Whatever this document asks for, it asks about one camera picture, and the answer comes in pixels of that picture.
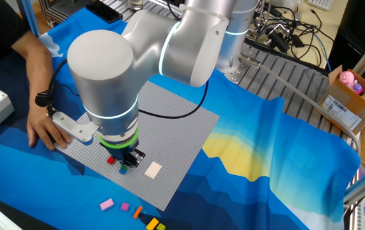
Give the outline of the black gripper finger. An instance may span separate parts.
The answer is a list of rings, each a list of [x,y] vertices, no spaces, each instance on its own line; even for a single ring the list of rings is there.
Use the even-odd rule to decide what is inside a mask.
[[[113,159],[119,161],[121,165],[124,164],[124,151],[122,149],[109,149],[108,152]]]
[[[125,155],[125,165],[127,167],[137,167],[145,156],[142,151],[134,149]]]

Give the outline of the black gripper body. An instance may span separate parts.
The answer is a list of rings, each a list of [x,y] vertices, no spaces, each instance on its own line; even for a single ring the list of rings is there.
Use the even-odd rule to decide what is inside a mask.
[[[120,149],[107,147],[107,151],[109,152],[110,156],[115,160],[120,160],[124,164],[136,164],[137,157],[134,150],[138,145],[139,141],[136,141],[135,143]]]

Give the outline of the person's left hand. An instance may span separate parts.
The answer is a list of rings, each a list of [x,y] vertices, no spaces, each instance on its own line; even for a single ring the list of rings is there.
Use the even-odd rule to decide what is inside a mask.
[[[72,141],[71,137],[57,127],[46,115],[46,112],[45,107],[39,107],[35,103],[30,104],[26,126],[29,146],[33,147],[37,139],[40,139],[51,151],[56,149],[55,143],[61,148],[66,148],[67,144]]]

